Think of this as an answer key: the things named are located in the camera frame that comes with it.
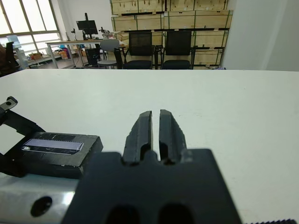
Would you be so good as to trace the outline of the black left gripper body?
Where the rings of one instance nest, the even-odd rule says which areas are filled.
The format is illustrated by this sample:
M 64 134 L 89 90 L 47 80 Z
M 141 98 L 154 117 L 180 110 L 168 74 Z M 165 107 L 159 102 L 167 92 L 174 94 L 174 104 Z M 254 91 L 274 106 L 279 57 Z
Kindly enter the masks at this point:
M 18 101 L 14 97 L 9 96 L 7 100 L 0 105 L 0 114 L 3 115 L 5 112 L 15 107 L 17 104 Z

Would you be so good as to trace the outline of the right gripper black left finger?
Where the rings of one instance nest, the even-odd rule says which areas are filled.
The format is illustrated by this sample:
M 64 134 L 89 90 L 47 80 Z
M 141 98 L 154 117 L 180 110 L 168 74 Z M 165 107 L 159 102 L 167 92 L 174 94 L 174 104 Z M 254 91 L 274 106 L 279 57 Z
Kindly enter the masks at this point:
M 141 113 L 126 138 L 123 161 L 138 164 L 153 149 L 152 111 Z

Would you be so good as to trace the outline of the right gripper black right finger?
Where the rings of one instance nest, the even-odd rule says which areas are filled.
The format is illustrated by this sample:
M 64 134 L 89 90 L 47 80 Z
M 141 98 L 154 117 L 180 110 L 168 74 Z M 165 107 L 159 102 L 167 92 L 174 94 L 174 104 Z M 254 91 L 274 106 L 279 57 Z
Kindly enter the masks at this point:
M 181 161 L 186 150 L 185 135 L 172 113 L 160 110 L 159 116 L 159 153 L 164 164 L 176 164 Z

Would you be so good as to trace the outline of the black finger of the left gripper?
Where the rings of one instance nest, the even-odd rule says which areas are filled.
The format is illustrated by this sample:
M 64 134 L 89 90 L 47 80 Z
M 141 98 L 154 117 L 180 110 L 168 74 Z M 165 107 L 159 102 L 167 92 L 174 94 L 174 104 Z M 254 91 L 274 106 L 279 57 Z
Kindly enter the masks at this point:
M 0 172 L 14 177 L 24 177 L 25 168 L 17 160 L 20 157 L 20 150 L 10 149 L 5 154 L 0 154 Z
M 29 136 L 36 132 L 45 132 L 37 123 L 13 111 L 0 113 L 0 125 L 7 125 L 23 136 Z

